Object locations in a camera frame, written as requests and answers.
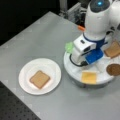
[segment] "paper plate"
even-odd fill
[[[30,78],[37,72],[43,71],[50,76],[49,82],[42,88],[38,89],[30,82]],[[19,74],[19,84],[21,88],[29,94],[42,95],[52,91],[61,80],[61,70],[57,63],[50,59],[40,58],[27,63]]]
[[[95,64],[86,66],[86,67],[77,67],[75,65],[73,65],[69,59],[70,54],[65,52],[64,54],[64,67],[67,71],[67,73],[74,78],[75,80],[77,80],[77,82],[83,83],[82,82],[82,72],[94,72],[97,75],[97,79],[96,79],[96,84],[94,85],[100,85],[100,84],[105,84],[111,80],[113,80],[114,76],[110,76],[107,71],[106,68],[104,68],[104,66],[106,66],[106,63],[109,64],[109,59],[107,59],[107,61],[103,61],[102,64],[100,64],[102,66],[102,68],[104,68],[104,70],[102,72],[100,72],[98,70],[98,67]]]

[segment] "table surface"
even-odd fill
[[[75,24],[47,13],[0,47],[0,80],[42,120],[119,120],[119,77],[104,88],[84,89],[64,69],[65,43],[80,34]],[[18,83],[22,67],[36,58],[52,59],[62,71],[58,87],[41,96],[26,93]]]

